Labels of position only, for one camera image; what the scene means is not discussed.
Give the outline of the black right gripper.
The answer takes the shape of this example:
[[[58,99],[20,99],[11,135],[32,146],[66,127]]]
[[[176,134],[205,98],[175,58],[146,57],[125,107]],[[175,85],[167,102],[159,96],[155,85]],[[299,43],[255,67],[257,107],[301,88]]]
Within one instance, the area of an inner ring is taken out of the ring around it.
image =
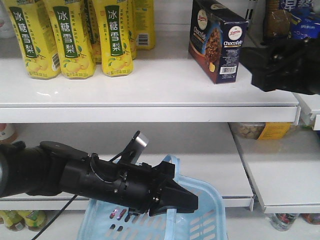
[[[243,47],[239,62],[264,92],[320,93],[320,38],[284,39],[266,48]]]

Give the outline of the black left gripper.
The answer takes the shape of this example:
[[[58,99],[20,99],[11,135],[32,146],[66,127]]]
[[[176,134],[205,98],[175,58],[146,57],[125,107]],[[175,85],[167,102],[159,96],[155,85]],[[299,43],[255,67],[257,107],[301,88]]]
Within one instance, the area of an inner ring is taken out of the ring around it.
[[[129,208],[133,214],[194,213],[198,196],[174,181],[175,164],[166,156],[158,165],[105,161],[97,155],[71,160],[62,172],[63,192]]]

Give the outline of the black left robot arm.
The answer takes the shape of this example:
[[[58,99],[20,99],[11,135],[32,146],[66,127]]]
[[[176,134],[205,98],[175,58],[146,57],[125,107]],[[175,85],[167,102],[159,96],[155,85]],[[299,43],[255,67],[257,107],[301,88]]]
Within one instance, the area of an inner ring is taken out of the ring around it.
[[[56,196],[69,193],[128,208],[133,215],[190,214],[198,197],[175,182],[175,165],[135,164],[137,151],[127,146],[110,160],[68,145],[23,141],[0,146],[0,195]]]

